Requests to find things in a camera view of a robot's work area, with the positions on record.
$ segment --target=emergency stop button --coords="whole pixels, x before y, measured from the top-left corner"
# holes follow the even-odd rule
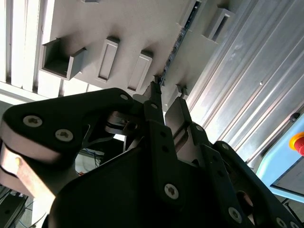
[[[294,135],[289,141],[289,147],[304,156],[304,132]]]

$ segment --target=bolt head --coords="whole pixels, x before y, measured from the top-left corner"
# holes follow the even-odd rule
[[[124,95],[124,94],[121,94],[120,97],[123,99],[123,100],[128,100],[128,96]]]
[[[226,144],[224,144],[224,143],[222,143],[222,147],[223,147],[225,150],[229,150],[229,147],[228,147]]]
[[[179,191],[177,188],[172,184],[166,184],[165,185],[165,193],[167,196],[169,196],[171,199],[178,199],[179,197]]]
[[[286,223],[284,223],[284,221],[281,218],[277,217],[276,222],[277,222],[277,224],[279,224],[280,227],[287,228]]]
[[[290,222],[290,225],[292,228],[299,228],[299,226],[295,224],[293,221]]]
[[[232,217],[233,220],[235,220],[237,223],[242,223],[242,216],[239,213],[238,210],[236,210],[233,207],[228,208],[229,215]]]
[[[55,136],[58,140],[63,142],[70,142],[73,139],[73,134],[67,129],[59,129],[56,131]]]
[[[196,125],[196,129],[198,129],[200,132],[202,132],[204,129],[201,127],[201,126],[199,126],[199,125]]]
[[[28,127],[39,127],[43,122],[38,116],[28,115],[23,118],[23,123]]]
[[[153,107],[153,108],[155,108],[155,109],[157,109],[157,105],[156,104],[151,104],[151,106]]]

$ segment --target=red button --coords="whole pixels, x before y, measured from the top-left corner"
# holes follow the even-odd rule
[[[294,147],[300,153],[300,155],[304,156],[304,138],[299,138],[297,141],[295,141]]]

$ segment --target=corrugated metal panel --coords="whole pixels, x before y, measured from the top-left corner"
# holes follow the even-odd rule
[[[187,101],[210,141],[245,161],[304,103],[303,15],[301,0],[250,1]]]

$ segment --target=light blue panel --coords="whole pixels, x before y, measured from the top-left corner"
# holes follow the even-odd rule
[[[304,197],[271,187],[284,172],[286,172],[300,157],[297,151],[289,148],[289,140],[295,134],[304,132],[304,115],[278,140],[263,158],[257,176],[272,191],[272,193],[304,203]]]

